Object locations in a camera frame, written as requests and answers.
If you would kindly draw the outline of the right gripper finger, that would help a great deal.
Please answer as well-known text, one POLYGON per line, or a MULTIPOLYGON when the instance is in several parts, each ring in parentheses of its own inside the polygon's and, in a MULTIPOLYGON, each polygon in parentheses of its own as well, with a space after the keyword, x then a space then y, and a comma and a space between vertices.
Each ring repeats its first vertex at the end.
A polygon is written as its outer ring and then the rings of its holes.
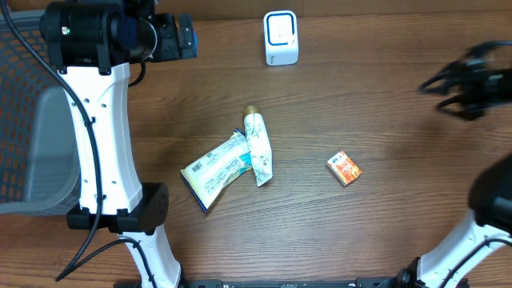
POLYGON ((440 94, 447 96, 456 89, 460 94, 464 94, 462 80, 467 72, 465 63, 449 63, 435 76, 421 84, 418 91, 424 94, 440 94))
POLYGON ((441 101, 436 111, 465 121, 474 121, 486 114, 486 106, 465 94, 459 94, 441 101))

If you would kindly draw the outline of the white tube with gold cap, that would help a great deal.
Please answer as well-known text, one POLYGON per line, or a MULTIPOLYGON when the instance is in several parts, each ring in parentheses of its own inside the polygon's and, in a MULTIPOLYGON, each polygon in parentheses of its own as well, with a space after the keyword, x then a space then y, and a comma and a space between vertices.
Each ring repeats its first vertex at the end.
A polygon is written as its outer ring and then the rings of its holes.
POLYGON ((246 141, 257 186, 263 186, 273 177, 273 157, 264 118, 259 107, 251 105, 243 112, 246 141))

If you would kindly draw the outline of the small orange tissue pack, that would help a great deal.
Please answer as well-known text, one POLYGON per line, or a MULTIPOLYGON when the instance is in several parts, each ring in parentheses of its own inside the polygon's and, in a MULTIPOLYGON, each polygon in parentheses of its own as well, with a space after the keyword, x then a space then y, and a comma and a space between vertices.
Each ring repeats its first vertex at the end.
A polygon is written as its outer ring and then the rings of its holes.
POLYGON ((344 186, 356 181, 362 173, 343 150, 331 157, 326 166, 344 186))

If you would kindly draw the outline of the yellow white snack bag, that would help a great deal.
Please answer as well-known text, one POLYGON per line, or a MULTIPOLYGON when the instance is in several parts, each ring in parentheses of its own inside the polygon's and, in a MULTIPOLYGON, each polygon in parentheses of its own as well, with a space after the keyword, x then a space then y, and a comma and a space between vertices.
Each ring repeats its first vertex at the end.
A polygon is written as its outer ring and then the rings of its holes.
POLYGON ((181 176, 207 212, 226 186, 251 169, 246 136, 235 129, 227 141, 182 169, 181 176))

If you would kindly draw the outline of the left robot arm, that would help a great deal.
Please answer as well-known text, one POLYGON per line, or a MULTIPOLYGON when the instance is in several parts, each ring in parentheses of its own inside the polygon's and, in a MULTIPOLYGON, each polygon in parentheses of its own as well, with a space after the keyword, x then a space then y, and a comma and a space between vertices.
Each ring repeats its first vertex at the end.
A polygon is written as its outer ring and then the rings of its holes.
POLYGON ((142 287, 184 287, 164 222, 166 185, 141 182, 127 113, 133 64, 194 58, 189 14, 159 14, 152 1, 50 3, 40 21, 50 64, 66 92, 80 165, 80 198, 67 225, 101 228, 129 249, 142 287))

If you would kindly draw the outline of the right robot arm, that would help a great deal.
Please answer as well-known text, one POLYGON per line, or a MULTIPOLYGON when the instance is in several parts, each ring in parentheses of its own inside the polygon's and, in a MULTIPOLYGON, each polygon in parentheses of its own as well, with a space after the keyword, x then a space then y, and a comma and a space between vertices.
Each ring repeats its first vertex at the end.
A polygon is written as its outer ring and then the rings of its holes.
MULTIPOLYGON (((486 109, 510 102, 511 71, 488 70, 483 56, 467 55, 450 63, 420 89, 460 93, 437 104, 444 114, 475 120, 486 109)), ((511 244, 511 157, 496 162, 474 181, 463 220, 432 251, 416 258, 384 287, 466 287, 465 276, 481 261, 511 244)))

